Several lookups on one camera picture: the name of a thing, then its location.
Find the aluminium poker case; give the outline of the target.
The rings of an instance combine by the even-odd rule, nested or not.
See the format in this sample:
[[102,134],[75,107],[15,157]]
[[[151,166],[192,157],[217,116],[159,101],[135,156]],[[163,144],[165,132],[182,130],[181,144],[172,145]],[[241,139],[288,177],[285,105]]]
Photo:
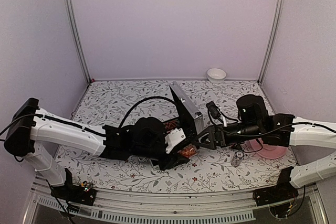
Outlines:
[[177,82],[169,85],[178,117],[164,122],[167,134],[173,129],[182,128],[186,143],[192,143],[194,137],[204,129],[203,115]]

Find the clear poker chip tube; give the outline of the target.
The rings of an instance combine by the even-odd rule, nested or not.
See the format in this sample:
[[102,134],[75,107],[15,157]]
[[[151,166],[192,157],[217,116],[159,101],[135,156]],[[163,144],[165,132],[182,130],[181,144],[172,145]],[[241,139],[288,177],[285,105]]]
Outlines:
[[244,158],[244,153],[242,151],[236,151],[231,158],[232,167],[236,168],[241,164],[242,159]]

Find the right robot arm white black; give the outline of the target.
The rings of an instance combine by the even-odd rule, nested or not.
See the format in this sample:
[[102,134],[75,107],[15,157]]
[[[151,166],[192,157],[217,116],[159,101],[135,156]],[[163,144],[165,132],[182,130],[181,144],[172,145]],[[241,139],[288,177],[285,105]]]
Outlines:
[[[238,123],[211,125],[193,139],[193,144],[214,150],[244,141],[261,139],[271,146],[316,146],[335,148],[335,123],[303,119],[292,114],[269,115],[261,96],[248,94],[236,101]],[[271,190],[276,201],[300,188],[335,176],[335,153],[314,162],[283,169]]]

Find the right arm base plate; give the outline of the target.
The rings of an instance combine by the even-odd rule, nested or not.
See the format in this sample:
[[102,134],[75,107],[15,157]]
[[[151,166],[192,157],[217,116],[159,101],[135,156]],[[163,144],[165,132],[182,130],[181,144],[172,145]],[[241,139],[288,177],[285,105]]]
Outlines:
[[290,184],[290,173],[293,166],[283,169],[274,186],[260,188],[253,191],[253,199],[257,206],[263,206],[296,198],[298,190]]

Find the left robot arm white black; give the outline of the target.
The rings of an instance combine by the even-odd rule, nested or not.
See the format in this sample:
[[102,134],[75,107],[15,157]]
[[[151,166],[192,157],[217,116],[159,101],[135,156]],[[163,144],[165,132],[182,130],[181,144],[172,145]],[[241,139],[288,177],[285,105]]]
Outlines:
[[3,129],[7,135],[4,148],[16,157],[28,161],[36,172],[57,187],[67,200],[78,195],[72,175],[61,167],[43,147],[44,142],[70,146],[106,159],[125,161],[135,155],[157,161],[160,170],[189,162],[183,155],[187,135],[182,128],[168,131],[154,117],[140,118],[134,125],[113,127],[91,126],[49,113],[39,107],[39,101],[29,98]]

